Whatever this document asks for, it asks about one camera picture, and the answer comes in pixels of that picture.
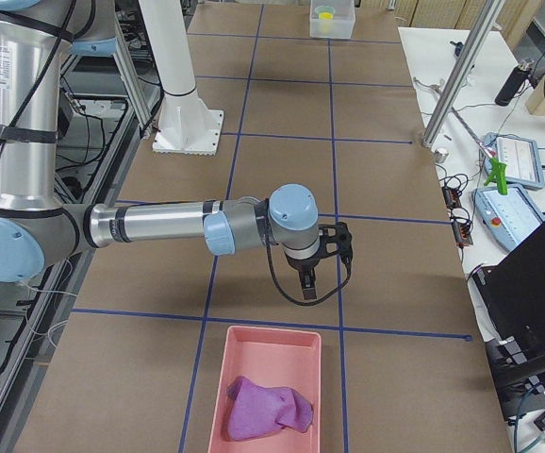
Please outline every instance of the blue tape line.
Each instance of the blue tape line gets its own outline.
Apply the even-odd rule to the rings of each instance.
[[[257,33],[259,33],[260,26],[262,25],[263,12],[264,12],[264,5],[261,5],[260,6],[260,14],[259,14],[258,23],[257,23]],[[252,52],[252,60],[250,61],[250,72],[249,72],[248,77],[251,77],[252,73],[254,71],[254,60],[256,59],[256,49],[257,49],[257,36],[254,39],[254,50]],[[241,128],[243,127],[243,119],[245,118],[245,109],[246,109],[246,106],[247,106],[247,98],[248,98],[248,95],[249,95],[249,91],[250,91],[250,80],[248,79],[247,84],[245,86],[245,96],[243,97],[243,107],[241,109],[241,116],[240,116],[240,119],[239,119],[239,135],[238,135],[237,141],[235,142],[235,152],[233,154],[233,162],[231,164],[231,170],[230,170],[230,174],[229,174],[229,177],[228,177],[228,185],[226,186],[226,199],[229,198],[231,188],[233,187],[233,175],[235,174],[235,166],[236,166],[236,163],[237,163],[237,154],[239,152],[240,132],[241,132]],[[212,272],[210,274],[209,286],[207,288],[206,306],[204,308],[204,320],[202,322],[201,330],[200,330],[200,333],[199,333],[199,343],[197,344],[197,352],[196,352],[196,355],[195,355],[195,363],[193,364],[193,373],[192,373],[192,376],[191,376],[191,379],[190,379],[189,395],[187,397],[187,407],[185,409],[185,420],[183,422],[182,434],[181,434],[180,443],[179,443],[179,446],[178,446],[178,453],[183,453],[184,450],[185,450],[185,441],[186,441],[186,437],[187,437],[187,429],[188,429],[189,420],[190,420],[190,410],[191,410],[191,406],[192,406],[192,402],[193,402],[193,394],[194,394],[194,390],[195,390],[195,383],[197,381],[197,373],[198,373],[198,370],[199,370],[199,362],[200,362],[200,359],[201,359],[201,351],[202,351],[202,348],[203,348],[204,337],[205,337],[205,334],[206,334],[206,325],[207,325],[207,321],[208,321],[207,317],[209,315],[209,305],[210,305],[211,297],[212,297],[212,294],[213,294],[214,279],[216,277],[217,265],[218,265],[218,257],[215,257],[214,262],[212,264]]]
[[[380,88],[413,88],[413,85],[396,83],[366,83],[366,82],[333,82],[334,85],[355,86],[355,87],[380,87]]]
[[[284,323],[280,321],[259,321],[257,319],[234,319],[234,318],[207,318],[211,323],[239,324],[242,326],[268,326],[268,327],[292,327],[292,328],[311,328],[316,330],[339,331],[339,327],[325,326],[318,324]]]
[[[193,404],[193,396],[195,394],[195,384],[197,382],[197,373],[199,371],[199,363],[201,361],[201,351],[204,346],[204,337],[206,336],[207,316],[209,315],[209,305],[214,292],[214,279],[216,278],[216,269],[218,267],[218,257],[214,257],[212,262],[212,271],[209,275],[209,284],[207,286],[206,306],[204,307],[204,317],[199,331],[199,341],[197,342],[197,351],[195,352],[195,362],[193,363],[193,371],[190,377],[189,394],[187,396],[187,407],[185,408],[185,419],[182,424],[182,433],[180,442],[178,443],[178,453],[183,453],[185,450],[185,442],[187,440],[187,429],[189,428],[190,410]]]
[[[336,142],[413,144],[412,140],[336,139]]]
[[[336,183],[336,167],[335,167],[335,161],[334,161],[334,184]],[[336,189],[337,187],[334,186],[334,203],[337,198],[335,198],[336,195]],[[124,204],[124,205],[150,205],[153,202],[150,201],[139,201],[139,200],[117,200],[116,203]],[[319,212],[319,217],[332,217],[335,218],[336,221],[340,218],[343,219],[356,219],[356,220],[373,220],[373,221],[379,221],[379,222],[406,222],[409,224],[432,224],[432,225],[450,225],[451,222],[448,220],[427,220],[427,219],[411,219],[411,218],[402,218],[402,217],[379,217],[375,215],[355,215],[355,214],[342,214],[338,212],[337,214],[328,214],[325,212]]]
[[[153,313],[149,311],[127,311],[127,310],[104,310],[104,309],[72,309],[74,313],[85,314],[104,314],[108,316],[130,316],[138,318],[171,319],[175,321],[207,321],[209,323],[238,324],[246,326],[269,326],[269,327],[291,327],[291,328],[310,328],[315,330],[339,331],[339,326],[329,326],[325,324],[303,324],[290,323],[283,321],[262,321],[257,319],[237,319],[237,318],[219,318],[203,316],[190,316],[184,314]],[[378,335],[401,335],[407,337],[427,337],[427,338],[445,338],[453,340],[472,341],[472,336],[461,333],[440,333],[440,332],[420,332],[417,330],[392,330],[387,328],[368,328],[368,327],[343,327],[346,332],[369,333]]]
[[[254,39],[256,38],[255,35],[237,35],[237,34],[225,34],[225,33],[195,33],[195,32],[188,32],[188,36],[215,36],[215,37],[221,37],[221,38],[250,38]]]
[[[222,80],[248,80],[248,77],[237,77],[231,75],[196,75],[195,78],[214,78]],[[259,78],[252,77],[254,82],[280,82],[280,83],[315,83],[321,85],[329,84],[324,80],[300,80],[292,78]],[[378,87],[378,88],[413,88],[413,85],[393,84],[393,83],[366,83],[366,82],[331,82],[334,85],[357,86],[357,87]]]
[[[280,135],[280,134],[256,134],[252,132],[224,132],[223,135],[238,135],[240,137],[265,137],[270,139],[291,139],[291,140],[322,140],[325,142],[359,142],[359,143],[390,143],[390,144],[413,144],[411,141],[400,140],[376,140],[376,139],[339,139],[327,137],[309,137],[306,135]]]
[[[235,166],[237,164],[237,156],[239,154],[241,131],[243,130],[243,121],[245,120],[245,111],[247,109],[247,99],[249,98],[249,94],[250,94],[250,84],[252,80],[252,74],[254,73],[254,62],[256,61],[257,35],[259,34],[260,28],[262,27],[263,11],[264,11],[264,5],[261,5],[260,16],[257,22],[256,39],[254,40],[254,50],[252,51],[252,59],[250,61],[250,71],[247,76],[247,84],[245,86],[245,95],[243,96],[243,106],[241,107],[241,116],[239,118],[239,128],[237,132],[238,137],[237,137],[237,141],[235,142],[235,152],[233,153],[233,161],[231,163],[231,175],[228,180],[228,186],[226,187],[226,199],[230,198],[231,190],[233,188],[233,178],[235,175]]]
[[[471,342],[473,337],[468,334],[460,333],[438,333],[438,332],[418,332],[413,330],[390,330],[386,328],[366,328],[366,327],[344,327],[346,332],[354,333],[372,333],[380,335],[402,335],[405,337],[426,337],[426,338],[447,338],[455,340],[464,340]]]
[[[325,142],[331,142],[330,138],[307,137],[307,136],[301,136],[301,135],[255,134],[255,133],[248,133],[248,132],[240,132],[238,135],[242,137],[266,137],[270,139],[292,139],[292,140],[322,140]]]
[[[291,36],[260,36],[258,33],[255,35],[239,35],[239,34],[225,34],[225,33],[187,33],[189,36],[212,36],[212,37],[228,37],[228,38],[260,38],[266,40],[291,40],[291,41],[321,41],[319,39],[304,38],[304,37],[291,37]],[[347,42],[367,42],[370,44],[402,44],[400,41],[376,41],[376,40],[349,40]]]
[[[331,113],[331,152],[333,156],[333,198],[334,220],[339,220],[339,191],[338,191],[338,166],[336,154],[336,130],[333,108],[333,57],[331,42],[327,41],[327,56],[329,58],[329,108]],[[341,264],[339,256],[336,257],[336,282],[341,284]],[[344,307],[342,290],[338,292],[338,320],[339,320],[339,368],[341,372],[341,412],[343,425],[344,453],[350,452],[350,430],[348,429],[348,391],[346,384],[346,348],[344,346]]]
[[[123,205],[149,205],[148,201],[139,201],[139,200],[116,200],[116,203],[121,203]]]
[[[432,224],[432,225],[450,225],[451,224],[451,222],[449,222],[448,220],[405,219],[401,217],[377,217],[377,216],[352,215],[352,214],[340,214],[339,217],[344,219],[379,220],[382,222],[408,222],[411,224]]]
[[[111,316],[134,316],[139,318],[174,319],[175,321],[203,321],[201,316],[188,316],[185,314],[151,313],[149,311],[126,311],[105,309],[72,309],[74,313],[106,314]]]

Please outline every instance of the plastic container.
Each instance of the plastic container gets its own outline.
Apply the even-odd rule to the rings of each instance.
[[[312,0],[310,36],[349,40],[355,26],[354,0]]]
[[[268,437],[231,441],[226,421],[233,401],[226,389],[245,376],[263,387],[292,387],[312,404],[307,432],[290,428]],[[226,333],[208,453],[320,453],[321,336],[316,332],[232,326]]]

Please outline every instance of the pink tray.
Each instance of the pink tray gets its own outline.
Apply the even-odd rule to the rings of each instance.
[[[269,437],[231,441],[226,421],[232,400],[226,389],[238,376],[262,387],[292,387],[312,403],[305,433],[283,429]],[[321,336],[316,332],[232,326],[226,332],[208,453],[319,453],[321,428]]]

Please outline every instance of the black bottle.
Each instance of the black bottle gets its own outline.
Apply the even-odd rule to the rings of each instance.
[[[495,104],[499,106],[507,106],[514,98],[521,85],[533,71],[532,59],[523,59],[518,66],[514,68],[503,87],[495,97]]]

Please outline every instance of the computer monitor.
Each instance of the computer monitor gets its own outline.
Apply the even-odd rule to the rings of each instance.
[[[528,358],[545,354],[545,222],[485,275],[485,302],[497,331]],[[538,375],[545,387],[545,373]]]

